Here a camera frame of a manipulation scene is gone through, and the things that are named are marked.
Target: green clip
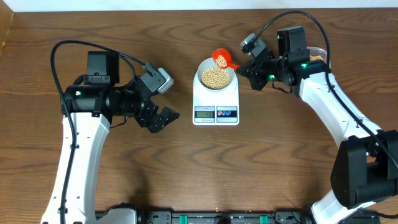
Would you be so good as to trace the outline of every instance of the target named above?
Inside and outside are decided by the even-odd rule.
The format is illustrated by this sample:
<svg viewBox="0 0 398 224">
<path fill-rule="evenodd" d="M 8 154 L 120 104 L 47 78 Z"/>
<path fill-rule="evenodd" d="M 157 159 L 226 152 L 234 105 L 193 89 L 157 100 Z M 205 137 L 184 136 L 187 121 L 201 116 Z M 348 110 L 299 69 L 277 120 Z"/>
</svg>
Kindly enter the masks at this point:
<svg viewBox="0 0 398 224">
<path fill-rule="evenodd" d="M 266 216 L 266 215 L 260 216 L 260 224 L 268 224 L 268 216 Z"/>
<path fill-rule="evenodd" d="M 188 215 L 180 215 L 180 224 L 188 224 Z"/>
</svg>

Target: white backdrop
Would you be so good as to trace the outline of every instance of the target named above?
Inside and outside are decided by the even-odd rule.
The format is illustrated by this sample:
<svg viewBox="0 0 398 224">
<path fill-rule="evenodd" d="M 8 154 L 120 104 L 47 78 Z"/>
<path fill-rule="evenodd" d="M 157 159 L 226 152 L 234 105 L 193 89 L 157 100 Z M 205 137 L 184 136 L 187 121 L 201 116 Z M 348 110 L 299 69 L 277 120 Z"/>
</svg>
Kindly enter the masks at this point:
<svg viewBox="0 0 398 224">
<path fill-rule="evenodd" d="M 398 0 L 4 0 L 14 12 L 398 7 Z"/>
</svg>

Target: kitchen scale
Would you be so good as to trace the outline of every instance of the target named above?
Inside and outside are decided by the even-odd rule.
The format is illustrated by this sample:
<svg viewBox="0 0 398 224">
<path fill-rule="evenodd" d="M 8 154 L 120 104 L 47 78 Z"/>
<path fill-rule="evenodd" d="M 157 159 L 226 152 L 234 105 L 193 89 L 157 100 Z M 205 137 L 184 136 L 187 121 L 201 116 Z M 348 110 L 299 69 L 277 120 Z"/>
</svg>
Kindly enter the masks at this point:
<svg viewBox="0 0 398 224">
<path fill-rule="evenodd" d="M 204 60 L 193 79 L 192 122 L 194 125 L 239 124 L 238 78 L 232 68 L 227 68 L 229 85 L 220 90 L 211 90 L 201 83 L 201 76 L 210 67 L 216 67 L 213 58 Z"/>
</svg>

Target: wooden table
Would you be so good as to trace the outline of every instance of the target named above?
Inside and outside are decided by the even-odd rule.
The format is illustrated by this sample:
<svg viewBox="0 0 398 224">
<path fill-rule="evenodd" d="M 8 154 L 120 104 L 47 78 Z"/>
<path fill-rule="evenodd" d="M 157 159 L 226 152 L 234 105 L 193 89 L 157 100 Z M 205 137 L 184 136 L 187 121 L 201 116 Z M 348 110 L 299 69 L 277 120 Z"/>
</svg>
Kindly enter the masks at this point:
<svg viewBox="0 0 398 224">
<path fill-rule="evenodd" d="M 264 211 L 303 208 L 330 190 L 335 143 L 313 110 L 294 95 L 251 90 L 239 77 L 237 127 L 192 124 L 192 80 L 200 62 L 239 43 L 285 10 L 17 13 L 0 59 L 0 220 L 38 223 L 50 200 L 62 145 L 59 96 L 50 52 L 60 40 L 102 44 L 150 60 L 175 80 L 154 97 L 181 113 L 159 134 L 132 119 L 104 145 L 96 209 L 120 202 L 174 210 Z M 311 9 L 331 43 L 331 65 L 356 106 L 385 130 L 398 128 L 398 9 Z M 283 17 L 262 38 L 277 52 L 276 30 L 305 27 L 309 46 L 325 47 L 304 16 Z M 56 56 L 64 89 L 86 72 L 91 47 L 65 45 Z M 121 83 L 131 77 L 121 63 Z M 398 199 L 373 206 L 397 213 Z"/>
</svg>

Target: red scoop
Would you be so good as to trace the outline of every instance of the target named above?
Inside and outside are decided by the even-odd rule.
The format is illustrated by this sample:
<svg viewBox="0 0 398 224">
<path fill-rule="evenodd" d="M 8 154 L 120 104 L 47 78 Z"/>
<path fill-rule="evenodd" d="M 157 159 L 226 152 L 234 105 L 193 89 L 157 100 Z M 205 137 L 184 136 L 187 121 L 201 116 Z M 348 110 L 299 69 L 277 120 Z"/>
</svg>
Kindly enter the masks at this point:
<svg viewBox="0 0 398 224">
<path fill-rule="evenodd" d="M 220 68 L 226 69 L 229 67 L 229 68 L 232 68 L 233 70 L 236 70 L 237 68 L 239 68 L 238 65 L 232 64 L 231 54 L 227 50 L 222 49 L 222 48 L 219 48 L 219 49 L 213 51 L 213 53 L 211 53 L 211 57 L 213 58 L 214 63 L 216 63 L 216 59 L 218 58 L 219 55 L 223 56 L 226 60 L 226 67 L 220 67 Z"/>
</svg>

